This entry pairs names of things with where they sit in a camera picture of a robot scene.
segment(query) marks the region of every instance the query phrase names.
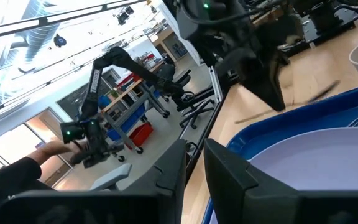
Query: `red box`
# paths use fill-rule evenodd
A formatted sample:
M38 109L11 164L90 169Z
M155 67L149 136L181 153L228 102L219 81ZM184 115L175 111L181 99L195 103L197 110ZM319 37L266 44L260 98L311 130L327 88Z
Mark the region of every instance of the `red box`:
M150 136L150 134L153 132L153 127L150 124L150 122L144 123L137 127L134 132L132 132L131 135L129 135L129 138L134 142L134 144L139 147L141 146L146 139Z

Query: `human hand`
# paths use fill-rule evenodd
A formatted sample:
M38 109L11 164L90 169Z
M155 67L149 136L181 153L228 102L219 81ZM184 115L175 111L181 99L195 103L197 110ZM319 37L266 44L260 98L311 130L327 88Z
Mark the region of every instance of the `human hand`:
M86 138L77 141L78 144L84 149L88 143ZM66 152L74 152L75 154L81 152L81 149L73 142L64 144L62 141L50 141L40 148L45 154L49 156L56 156Z

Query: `black sleeve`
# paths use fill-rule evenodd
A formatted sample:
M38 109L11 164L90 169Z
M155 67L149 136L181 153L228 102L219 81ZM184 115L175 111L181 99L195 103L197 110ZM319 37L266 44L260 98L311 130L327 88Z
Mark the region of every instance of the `black sleeve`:
M29 157L0 169L0 205L8 196L29 190L29 186L38 182L37 179L40 177L41 167Z

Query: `gray floor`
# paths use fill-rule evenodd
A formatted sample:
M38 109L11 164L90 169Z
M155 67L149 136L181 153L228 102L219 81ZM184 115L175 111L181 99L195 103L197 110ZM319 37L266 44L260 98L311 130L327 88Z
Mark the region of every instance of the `gray floor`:
M186 85L186 91L194 93L199 92L211 85L208 75L208 69L205 65L199 67L193 59L187 55L177 63L177 72L191 69L191 80ZM126 157L126 161L132 164L130 176L118 183L120 189L124 189L143 175L150 166L165 152L165 150L179 137L182 128L179 122L183 119L180 113L176 111L176 105L170 101L168 103L160 99L164 107L171 112L171 115L164 119L155 110L151 109L146 113L147 118L153 126L153 133L146 140L144 153L136 154L130 150L120 152L120 155ZM196 121L197 129L193 130L188 127L183 139L197 143L201 133L206 126L212 112L207 112L198 117ZM91 187L93 182L104 174L122 165L117 159L110 157L106 162L101 162L94 167L84 169L82 164L76 166L55 188L57 190L86 190Z

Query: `white plate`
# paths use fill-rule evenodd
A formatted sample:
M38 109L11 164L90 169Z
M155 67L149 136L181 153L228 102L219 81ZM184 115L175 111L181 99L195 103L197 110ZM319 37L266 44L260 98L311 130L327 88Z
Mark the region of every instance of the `white plate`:
M300 134L250 162L297 190L358 190L358 128Z

